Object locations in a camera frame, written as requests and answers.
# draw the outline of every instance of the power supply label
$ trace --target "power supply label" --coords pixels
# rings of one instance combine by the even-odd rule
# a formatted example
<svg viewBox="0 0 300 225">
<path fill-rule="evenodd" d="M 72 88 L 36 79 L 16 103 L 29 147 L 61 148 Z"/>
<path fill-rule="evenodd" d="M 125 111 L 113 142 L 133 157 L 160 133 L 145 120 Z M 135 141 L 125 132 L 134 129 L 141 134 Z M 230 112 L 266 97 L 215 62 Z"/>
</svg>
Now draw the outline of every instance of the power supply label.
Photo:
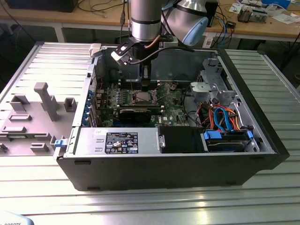
<svg viewBox="0 0 300 225">
<path fill-rule="evenodd" d="M 139 153 L 136 132 L 107 133 L 105 143 L 106 154 L 137 154 Z"/>
</svg>

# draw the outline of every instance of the blue clip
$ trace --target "blue clip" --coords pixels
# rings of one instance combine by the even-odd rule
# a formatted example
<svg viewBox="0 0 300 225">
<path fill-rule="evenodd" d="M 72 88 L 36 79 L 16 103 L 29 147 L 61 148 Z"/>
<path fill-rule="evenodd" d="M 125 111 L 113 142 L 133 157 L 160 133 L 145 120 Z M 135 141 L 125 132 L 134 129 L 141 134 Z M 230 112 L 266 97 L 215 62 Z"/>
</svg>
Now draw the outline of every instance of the blue clip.
<svg viewBox="0 0 300 225">
<path fill-rule="evenodd" d="M 88 125 L 88 122 L 86 120 L 81 120 L 81 124 L 83 124 L 84 126 L 87 126 Z"/>
<path fill-rule="evenodd" d="M 85 102 L 85 105 L 90 106 L 90 105 L 91 105 L 91 102 L 90 102 L 90 101 L 86 101 L 86 102 Z"/>
<path fill-rule="evenodd" d="M 55 148 L 57 147 L 66 147 L 68 145 L 67 139 L 58 139 L 54 142 Z"/>
<path fill-rule="evenodd" d="M 89 97 L 94 96 L 94 92 L 93 92 L 92 90 L 89 90 L 89 91 L 88 91 L 88 96 L 89 96 Z"/>
<path fill-rule="evenodd" d="M 222 135 L 219 131 L 205 131 L 204 139 L 222 139 Z"/>
<path fill-rule="evenodd" d="M 253 139 L 253 133 L 252 133 L 250 130 L 247 131 L 247 135 L 248 135 L 248 137 L 250 138 L 250 140 Z"/>
</svg>

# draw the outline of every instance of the blue latch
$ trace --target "blue latch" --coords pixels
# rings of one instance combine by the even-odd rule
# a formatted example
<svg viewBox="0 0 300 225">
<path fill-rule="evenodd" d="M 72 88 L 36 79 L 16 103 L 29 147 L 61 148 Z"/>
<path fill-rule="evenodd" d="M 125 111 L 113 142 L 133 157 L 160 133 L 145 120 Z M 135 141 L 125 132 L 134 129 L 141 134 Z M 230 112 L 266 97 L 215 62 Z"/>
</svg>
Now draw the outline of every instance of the blue latch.
<svg viewBox="0 0 300 225">
<path fill-rule="evenodd" d="M 219 131 L 205 131 L 204 139 L 222 139 L 222 135 Z"/>
<path fill-rule="evenodd" d="M 248 137 L 250 138 L 250 140 L 253 139 L 253 133 L 252 133 L 250 130 L 247 131 L 247 135 L 248 135 Z"/>
<path fill-rule="evenodd" d="M 92 90 L 89 90 L 89 91 L 88 91 L 89 97 L 94 96 L 94 94 L 95 94 L 95 93 L 94 93 Z"/>
<path fill-rule="evenodd" d="M 55 148 L 66 147 L 68 145 L 68 139 L 58 139 L 54 142 Z"/>
</svg>

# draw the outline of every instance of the electronic device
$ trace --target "electronic device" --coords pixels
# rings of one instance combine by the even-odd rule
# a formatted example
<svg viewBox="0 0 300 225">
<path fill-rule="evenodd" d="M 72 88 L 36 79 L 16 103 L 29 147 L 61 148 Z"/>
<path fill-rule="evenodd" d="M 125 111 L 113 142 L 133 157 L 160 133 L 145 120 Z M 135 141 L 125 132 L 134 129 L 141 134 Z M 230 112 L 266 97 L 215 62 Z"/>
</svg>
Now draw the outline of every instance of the electronic device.
<svg viewBox="0 0 300 225">
<path fill-rule="evenodd" d="M 208 22 L 204 1 L 172 2 L 162 14 L 167 2 L 132 0 L 133 36 L 119 46 L 36 47 L 37 71 L 24 67 L 25 78 L 34 79 L 28 93 L 14 94 L 15 87 L 2 96 L 12 108 L 2 121 L 2 153 L 55 150 L 58 165 L 81 191 L 242 185 L 287 159 L 243 81 L 257 60 L 263 75 L 275 69 L 257 52 L 159 48 L 173 35 L 193 44 Z M 161 16 L 173 34 L 161 33 Z M 250 69 L 239 64 L 243 55 L 244 63 L 255 58 Z M 35 73 L 42 73 L 40 81 Z M 68 85 L 55 78 L 81 81 L 80 92 L 72 82 L 53 95 L 56 86 Z M 17 76 L 13 80 L 19 86 Z"/>
<path fill-rule="evenodd" d="M 10 8 L 40 9 L 71 13 L 78 0 L 5 0 Z"/>
<path fill-rule="evenodd" d="M 205 8 L 206 8 L 206 12 L 207 12 L 206 17 L 208 18 L 207 27 L 211 27 L 217 7 L 218 7 L 217 0 L 206 0 Z"/>
<path fill-rule="evenodd" d="M 263 23 L 267 18 L 268 14 L 264 9 L 250 8 L 248 6 L 242 6 L 238 14 L 238 21 L 243 23 L 247 23 L 248 21 Z"/>
</svg>

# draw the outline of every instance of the black cable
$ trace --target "black cable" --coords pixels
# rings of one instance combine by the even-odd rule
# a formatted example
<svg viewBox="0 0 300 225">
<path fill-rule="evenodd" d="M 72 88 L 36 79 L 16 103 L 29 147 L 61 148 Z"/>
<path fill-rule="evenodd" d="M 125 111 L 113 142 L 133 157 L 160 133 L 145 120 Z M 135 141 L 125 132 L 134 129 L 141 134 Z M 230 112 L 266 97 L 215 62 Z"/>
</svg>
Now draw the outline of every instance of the black cable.
<svg viewBox="0 0 300 225">
<path fill-rule="evenodd" d="M 300 43 L 297 43 L 298 38 L 300 37 L 300 32 L 297 35 L 294 43 L 292 44 L 289 52 L 287 53 L 287 55 L 285 56 L 285 58 L 283 59 L 281 66 L 280 66 L 280 70 L 284 70 L 284 68 L 289 64 L 289 62 L 291 61 L 293 55 L 300 49 Z"/>
<path fill-rule="evenodd" d="M 192 120 L 192 121 L 196 124 L 196 126 L 199 126 L 199 127 L 203 128 L 203 129 L 205 129 L 205 127 L 201 126 L 200 123 L 199 123 L 198 121 L 194 120 L 194 119 L 189 115 L 189 113 L 191 113 L 192 111 L 189 111 L 189 112 L 186 111 L 186 108 L 185 108 L 185 106 L 184 106 L 184 103 L 185 103 L 185 100 L 186 100 L 186 96 L 187 96 L 188 89 L 189 89 L 189 87 L 187 87 L 187 90 L 186 90 L 186 92 L 184 93 L 183 100 L 182 100 L 183 113 L 184 113 L 185 115 L 187 115 L 187 117 L 188 117 L 190 120 Z"/>
<path fill-rule="evenodd" d="M 161 10 L 161 15 L 163 16 L 164 22 L 165 22 L 167 28 L 169 29 L 170 33 L 175 37 L 175 34 L 174 34 L 173 31 L 171 30 L 171 27 L 170 27 L 169 24 L 168 24 L 168 21 L 167 21 L 167 19 L 166 19 L 166 17 L 165 17 L 165 14 L 164 14 L 163 10 Z M 182 45 L 182 46 L 184 46 L 184 47 L 186 47 L 186 48 L 189 48 L 189 46 L 187 46 L 187 45 L 185 45 L 184 43 L 182 43 L 179 39 L 177 39 L 177 40 L 178 40 L 178 43 L 179 43 L 180 45 Z"/>
<path fill-rule="evenodd" d="M 108 2 L 105 2 L 105 3 L 98 3 L 98 4 L 95 4 L 92 6 L 92 8 L 94 8 L 95 6 L 100 6 L 100 5 L 106 5 L 108 3 L 110 3 L 112 0 L 109 0 Z"/>
<path fill-rule="evenodd" d="M 1 27 L 1 26 L 0 26 L 0 29 L 2 30 L 2 32 L 3 32 L 4 34 L 6 34 L 6 37 L 4 37 L 4 39 L 5 39 L 5 38 L 9 38 L 9 41 L 10 41 L 10 43 L 11 43 L 12 46 L 14 46 L 14 47 L 20 47 L 20 48 L 22 48 L 23 50 L 25 50 L 27 53 L 30 52 L 30 50 L 26 49 L 26 48 L 23 47 L 22 45 L 14 44 L 14 43 L 12 42 L 11 37 L 13 36 L 13 34 L 12 34 L 12 35 L 9 35 L 9 34 Z M 19 52 L 17 48 L 16 48 L 16 50 L 17 50 L 17 52 L 18 52 L 20 55 L 24 56 L 24 54 L 21 53 L 21 52 Z"/>
<path fill-rule="evenodd" d="M 186 75 L 186 74 L 184 74 L 184 73 L 176 74 L 176 75 L 173 77 L 172 81 L 175 81 L 175 78 L 176 78 L 177 76 L 180 76 L 180 75 L 185 76 L 190 82 L 193 82 L 192 79 L 191 79 L 188 75 Z"/>
<path fill-rule="evenodd" d="M 222 9 L 221 9 L 221 7 L 220 7 L 219 5 L 218 5 L 218 8 L 220 9 L 221 13 L 219 13 L 219 12 L 216 12 L 216 13 L 222 15 L 222 18 L 221 18 L 221 19 L 223 19 L 224 24 L 227 24 L 228 20 L 227 20 L 226 16 L 223 14 L 223 11 L 222 11 Z M 215 43 L 218 43 L 218 41 L 219 41 L 219 39 L 220 39 L 220 37 L 221 37 L 221 34 L 223 33 L 224 29 L 226 29 L 226 28 L 223 26 L 222 31 L 221 31 L 219 37 L 217 38 L 216 41 L 214 41 L 214 44 L 212 45 L 212 47 L 215 45 Z"/>
<path fill-rule="evenodd" d="M 130 15 L 129 15 L 129 2 L 127 3 L 127 17 L 128 17 L 128 37 L 130 37 Z"/>
<path fill-rule="evenodd" d="M 121 29 L 120 29 L 120 44 L 122 43 L 121 37 L 122 37 L 123 26 L 125 24 L 125 18 L 126 18 L 126 15 L 125 15 L 125 0 L 124 0 L 123 1 L 123 9 L 122 9 L 121 18 L 120 18 L 120 24 L 121 24 Z"/>
<path fill-rule="evenodd" d="M 233 33 L 234 33 L 234 29 L 231 29 L 231 28 L 230 28 L 230 31 L 231 31 L 230 35 L 229 35 L 228 37 L 225 38 L 225 41 L 226 41 L 227 39 L 229 39 L 229 40 L 226 41 L 226 42 L 224 42 L 224 45 L 226 45 L 226 44 L 229 43 L 229 44 L 228 44 L 228 46 L 229 46 L 230 43 L 231 43 L 231 40 L 232 40 L 232 37 L 233 37 Z M 220 45 L 221 42 L 222 42 L 222 40 L 221 40 L 220 42 L 214 41 L 214 44 Z"/>
<path fill-rule="evenodd" d="M 107 9 L 110 9 L 110 8 L 114 8 L 114 7 L 123 5 L 123 3 L 121 3 L 121 4 L 117 4 L 117 5 L 114 5 L 114 6 L 107 7 L 107 8 L 102 8 L 102 9 L 99 9 L 99 10 L 86 10 L 86 9 L 80 7 L 80 4 L 83 3 L 84 1 L 85 1 L 85 0 L 81 0 L 81 1 L 78 3 L 77 7 L 78 7 L 79 9 L 81 9 L 82 11 L 85 11 L 85 12 L 100 12 L 100 11 L 104 11 L 104 10 L 107 10 Z"/>
<path fill-rule="evenodd" d="M 148 55 L 146 58 L 144 58 L 142 60 L 139 60 L 139 61 L 136 61 L 136 62 L 130 62 L 129 64 L 130 65 L 140 64 L 140 63 L 148 60 L 149 58 L 151 58 L 153 55 L 155 55 L 155 54 L 157 54 L 157 53 L 159 53 L 161 51 L 167 50 L 167 49 L 179 49 L 179 50 L 184 50 L 184 51 L 192 52 L 192 53 L 195 51 L 194 49 L 190 49 L 190 48 L 186 48 L 186 47 L 170 46 L 170 47 L 165 47 L 165 48 L 158 49 L 155 52 L 153 52 L 152 54 Z"/>
<path fill-rule="evenodd" d="M 295 39 L 294 43 L 292 44 L 292 46 L 291 46 L 291 49 L 292 49 L 292 48 L 294 47 L 294 45 L 296 44 L 296 42 L 297 42 L 297 40 L 298 40 L 299 36 L 300 36 L 300 32 L 299 32 L 298 36 L 296 37 L 296 39 Z"/>
<path fill-rule="evenodd" d="M 4 11 L 9 15 L 9 17 L 13 20 L 13 21 L 15 21 L 21 28 L 22 28 L 22 30 L 31 38 L 31 40 L 34 42 L 34 43 L 36 43 L 36 40 L 24 29 L 24 27 L 21 25 L 21 24 L 19 24 L 18 23 L 18 21 L 17 20 L 15 20 L 15 18 L 6 10 L 6 8 L 4 7 L 4 5 L 3 5 L 3 3 L 2 3 L 2 1 L 0 0 L 0 4 L 1 4 L 1 6 L 2 6 L 2 8 L 4 9 Z"/>
</svg>

